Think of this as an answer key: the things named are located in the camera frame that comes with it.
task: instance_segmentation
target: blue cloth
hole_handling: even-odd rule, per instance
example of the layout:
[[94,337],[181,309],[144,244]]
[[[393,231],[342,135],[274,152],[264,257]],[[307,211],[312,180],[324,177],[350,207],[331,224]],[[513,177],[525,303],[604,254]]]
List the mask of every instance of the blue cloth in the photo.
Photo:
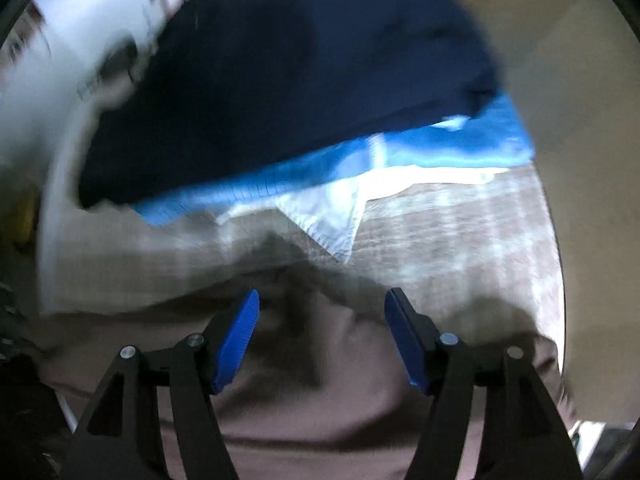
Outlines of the blue cloth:
[[528,164],[534,156],[532,140],[511,99],[501,94],[459,130],[432,125],[347,140],[260,171],[165,193],[134,209],[149,224],[162,225],[204,208],[224,210],[237,202],[292,193],[373,168],[512,168]]

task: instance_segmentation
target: folded clothing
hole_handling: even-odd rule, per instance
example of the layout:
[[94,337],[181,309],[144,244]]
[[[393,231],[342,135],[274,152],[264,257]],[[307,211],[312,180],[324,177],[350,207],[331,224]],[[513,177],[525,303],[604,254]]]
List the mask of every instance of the folded clothing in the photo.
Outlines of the folded clothing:
[[132,98],[100,118],[79,200],[134,204],[345,140],[473,117],[497,91],[453,0],[191,0]]
[[[149,224],[166,224],[204,208],[222,212],[236,203],[295,195],[373,169],[512,168],[528,164],[534,156],[532,140],[511,99],[500,94],[473,119],[458,116],[406,132],[348,140],[237,178],[185,187],[134,209]],[[436,182],[432,174],[428,179]]]

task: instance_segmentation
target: laundry pile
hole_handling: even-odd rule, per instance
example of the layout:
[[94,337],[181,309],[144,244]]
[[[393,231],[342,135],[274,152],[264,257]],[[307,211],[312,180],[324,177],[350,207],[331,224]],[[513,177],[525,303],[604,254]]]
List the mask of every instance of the laundry pile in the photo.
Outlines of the laundry pile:
[[78,192],[151,224],[279,208],[345,261],[367,200],[533,156],[454,0],[190,0],[101,115]]

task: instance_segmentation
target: beige wall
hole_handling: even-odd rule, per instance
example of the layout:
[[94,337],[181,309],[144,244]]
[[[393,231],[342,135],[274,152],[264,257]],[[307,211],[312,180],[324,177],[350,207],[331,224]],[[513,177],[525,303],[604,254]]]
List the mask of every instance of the beige wall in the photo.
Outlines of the beige wall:
[[579,415],[640,416],[640,43],[611,0],[464,0],[538,147]]

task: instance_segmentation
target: screw head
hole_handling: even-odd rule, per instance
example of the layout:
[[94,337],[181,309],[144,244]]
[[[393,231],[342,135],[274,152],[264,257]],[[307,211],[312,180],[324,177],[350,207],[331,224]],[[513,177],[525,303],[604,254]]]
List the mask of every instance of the screw head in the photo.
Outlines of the screw head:
[[507,355],[512,359],[522,359],[524,357],[524,352],[519,346],[510,346],[507,348]]
[[444,332],[440,334],[440,342],[443,345],[447,345],[447,346],[457,345],[458,341],[460,341],[460,339],[458,339],[458,336],[455,334],[452,334],[451,332]]
[[120,357],[122,357],[123,359],[131,359],[135,354],[135,346],[125,346],[122,350],[120,350]]
[[192,348],[196,348],[204,343],[204,336],[202,334],[191,334],[187,338],[187,345]]

